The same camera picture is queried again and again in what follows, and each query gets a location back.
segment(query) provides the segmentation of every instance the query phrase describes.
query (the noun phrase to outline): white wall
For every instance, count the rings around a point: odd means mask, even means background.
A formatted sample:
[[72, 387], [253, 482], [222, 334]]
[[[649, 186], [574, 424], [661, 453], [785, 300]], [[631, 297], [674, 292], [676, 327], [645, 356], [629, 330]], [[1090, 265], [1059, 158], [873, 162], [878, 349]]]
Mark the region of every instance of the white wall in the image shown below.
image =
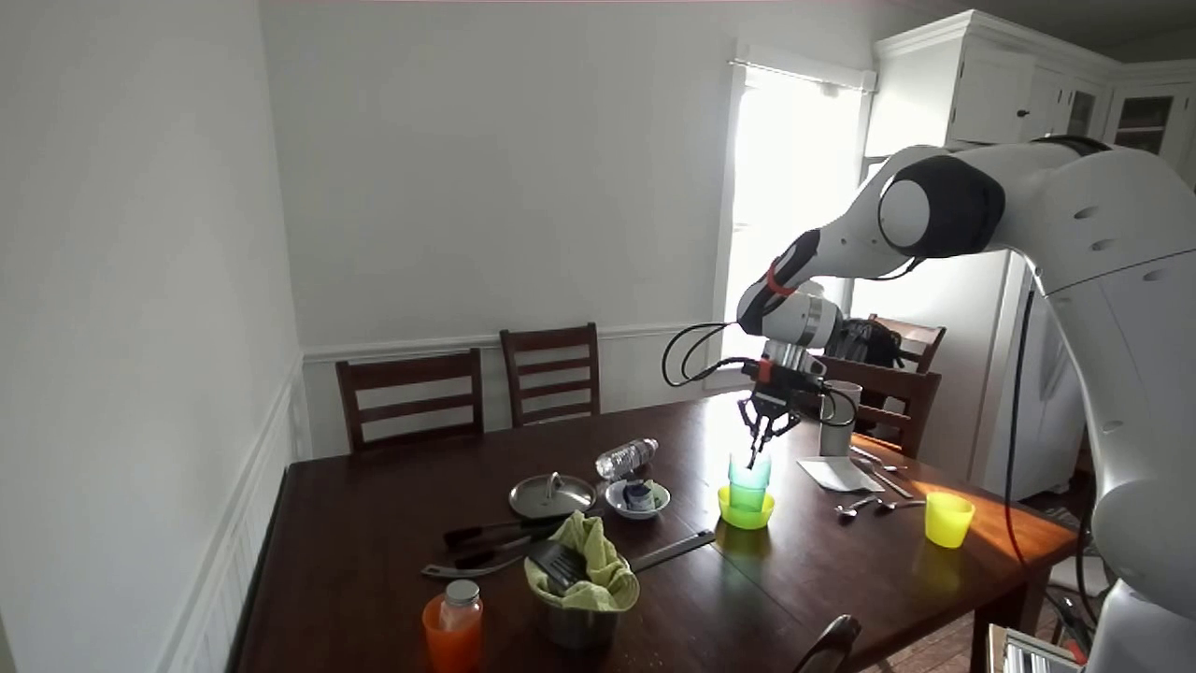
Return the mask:
[[159, 670], [296, 374], [253, 0], [5, 0], [0, 622], [21, 673]]
[[737, 45], [867, 67], [896, 14], [265, 0], [314, 425], [340, 413], [329, 361], [489, 343], [502, 327], [598, 321], [620, 356], [605, 406], [664, 402], [664, 338], [717, 316]]

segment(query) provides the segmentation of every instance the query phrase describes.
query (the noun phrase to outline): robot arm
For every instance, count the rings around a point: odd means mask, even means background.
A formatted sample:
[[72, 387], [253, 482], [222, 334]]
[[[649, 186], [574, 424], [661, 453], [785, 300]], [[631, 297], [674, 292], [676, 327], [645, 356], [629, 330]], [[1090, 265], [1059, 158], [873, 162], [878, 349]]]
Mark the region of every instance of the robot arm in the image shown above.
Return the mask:
[[787, 302], [811, 278], [882, 278], [924, 257], [1021, 251], [1082, 382], [1095, 459], [1090, 539], [1122, 578], [1090, 673], [1196, 662], [1196, 194], [1157, 158], [1090, 144], [906, 150], [848, 214], [805, 231], [739, 300], [737, 321], [808, 341]]

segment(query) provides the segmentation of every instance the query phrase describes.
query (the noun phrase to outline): window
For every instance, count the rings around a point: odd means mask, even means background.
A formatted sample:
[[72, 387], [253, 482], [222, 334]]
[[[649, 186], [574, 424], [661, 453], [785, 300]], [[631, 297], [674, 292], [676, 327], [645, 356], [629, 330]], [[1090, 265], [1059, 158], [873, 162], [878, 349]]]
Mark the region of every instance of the window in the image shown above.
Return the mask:
[[[808, 227], [833, 220], [861, 186], [867, 77], [818, 80], [739, 64], [727, 140], [724, 317], [739, 292]], [[844, 281], [822, 297], [848, 302]], [[762, 341], [727, 330], [722, 356], [760, 356]]]

